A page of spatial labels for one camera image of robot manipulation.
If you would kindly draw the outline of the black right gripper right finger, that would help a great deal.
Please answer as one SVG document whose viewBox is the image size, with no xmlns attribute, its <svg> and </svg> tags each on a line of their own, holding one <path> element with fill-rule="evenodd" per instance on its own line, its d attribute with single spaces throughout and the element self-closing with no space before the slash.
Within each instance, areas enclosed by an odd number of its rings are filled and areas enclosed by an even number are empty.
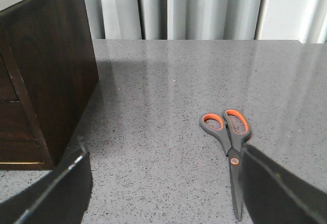
<svg viewBox="0 0 327 224">
<path fill-rule="evenodd" d="M 326 223 L 326 193 L 252 145 L 241 149 L 240 183 L 253 223 Z"/>
</svg>

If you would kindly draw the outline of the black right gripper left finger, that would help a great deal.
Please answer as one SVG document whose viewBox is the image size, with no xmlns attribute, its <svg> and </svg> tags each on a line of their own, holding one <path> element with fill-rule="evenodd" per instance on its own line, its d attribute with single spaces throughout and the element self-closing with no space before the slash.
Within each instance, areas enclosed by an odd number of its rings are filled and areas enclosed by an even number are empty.
<svg viewBox="0 0 327 224">
<path fill-rule="evenodd" d="M 1 203 L 1 223 L 81 223 L 92 191 L 90 152 L 79 146 L 50 173 Z"/>
</svg>

